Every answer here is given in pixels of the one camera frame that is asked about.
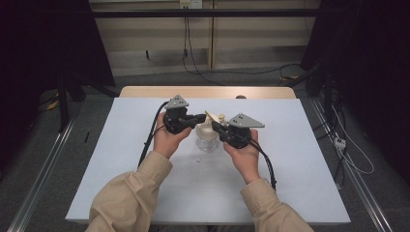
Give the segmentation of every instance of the sleeve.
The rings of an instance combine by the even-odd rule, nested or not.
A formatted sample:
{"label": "sleeve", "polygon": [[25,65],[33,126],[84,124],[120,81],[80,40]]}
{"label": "sleeve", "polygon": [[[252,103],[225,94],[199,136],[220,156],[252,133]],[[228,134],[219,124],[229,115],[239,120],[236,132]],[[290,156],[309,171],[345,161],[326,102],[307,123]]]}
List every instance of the sleeve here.
{"label": "sleeve", "polygon": [[241,194],[253,217],[256,231],[313,231],[295,210],[278,200],[266,179],[249,183]]}
{"label": "sleeve", "polygon": [[171,169],[168,159],[150,152],[136,172],[109,181],[93,200],[86,231],[148,231],[159,187]]}

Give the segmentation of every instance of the hand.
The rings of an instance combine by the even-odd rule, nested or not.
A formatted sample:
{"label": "hand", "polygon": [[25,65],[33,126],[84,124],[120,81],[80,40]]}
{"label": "hand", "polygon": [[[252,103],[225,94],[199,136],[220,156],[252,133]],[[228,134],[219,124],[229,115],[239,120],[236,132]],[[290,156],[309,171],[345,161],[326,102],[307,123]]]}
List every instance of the hand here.
{"label": "hand", "polygon": [[[256,142],[258,141],[257,130],[250,130],[250,134]],[[242,149],[236,149],[228,143],[223,143],[223,149],[231,156],[236,169],[241,173],[245,183],[260,179],[258,170],[259,151],[248,145]]]}
{"label": "hand", "polygon": [[191,128],[186,128],[178,134],[168,132],[163,124],[163,116],[165,112],[161,113],[157,120],[157,133],[154,135],[154,151],[165,156],[167,159],[178,149],[180,142],[190,135]]}

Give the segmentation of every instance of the black horizontal bar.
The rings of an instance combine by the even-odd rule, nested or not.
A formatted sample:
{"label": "black horizontal bar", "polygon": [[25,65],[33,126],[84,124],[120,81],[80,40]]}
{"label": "black horizontal bar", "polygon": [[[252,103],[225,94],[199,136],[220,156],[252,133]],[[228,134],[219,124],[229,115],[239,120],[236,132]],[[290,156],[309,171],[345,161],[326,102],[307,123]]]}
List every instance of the black horizontal bar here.
{"label": "black horizontal bar", "polygon": [[338,10],[321,9],[193,9],[193,10],[126,10],[86,12],[40,12],[41,15],[84,15],[95,18],[113,17],[316,17]]}

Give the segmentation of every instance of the white cable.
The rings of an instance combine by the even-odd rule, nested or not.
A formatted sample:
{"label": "white cable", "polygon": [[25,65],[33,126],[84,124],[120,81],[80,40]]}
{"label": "white cable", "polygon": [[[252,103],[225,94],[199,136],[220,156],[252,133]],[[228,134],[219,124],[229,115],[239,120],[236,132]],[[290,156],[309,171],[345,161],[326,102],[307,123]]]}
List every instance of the white cable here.
{"label": "white cable", "polygon": [[341,155],[345,158],[346,162],[349,163],[351,166],[353,166],[356,170],[358,170],[359,172],[362,172],[364,174],[371,174],[374,172],[374,166],[373,163],[371,162],[371,160],[368,158],[368,156],[366,155],[366,153],[350,138],[349,134],[347,134],[346,130],[343,127],[343,124],[341,123],[340,119],[338,118],[337,112],[335,110],[335,108],[332,106],[332,110],[335,112],[338,123],[340,124],[341,129],[343,130],[344,134],[346,134],[347,138],[359,149],[359,151],[361,151],[361,153],[365,156],[365,158],[368,160],[368,162],[371,165],[371,171],[367,172],[364,171],[362,169],[360,169],[359,167],[357,167],[353,162],[351,162],[344,154],[343,152],[340,150],[340,148],[338,148],[340,150]]}

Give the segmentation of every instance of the person's left hand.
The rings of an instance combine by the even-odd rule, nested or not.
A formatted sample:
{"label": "person's left hand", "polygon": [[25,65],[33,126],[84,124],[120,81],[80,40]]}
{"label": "person's left hand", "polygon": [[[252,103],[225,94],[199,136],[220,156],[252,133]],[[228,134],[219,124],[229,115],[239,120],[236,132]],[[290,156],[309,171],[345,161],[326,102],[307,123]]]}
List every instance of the person's left hand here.
{"label": "person's left hand", "polygon": [[157,133],[154,135],[154,151],[165,156],[167,159],[178,149],[180,142],[190,135],[191,128],[186,128],[180,133],[172,134],[166,130],[165,125],[163,124],[163,116],[165,112],[161,113],[157,120]]}

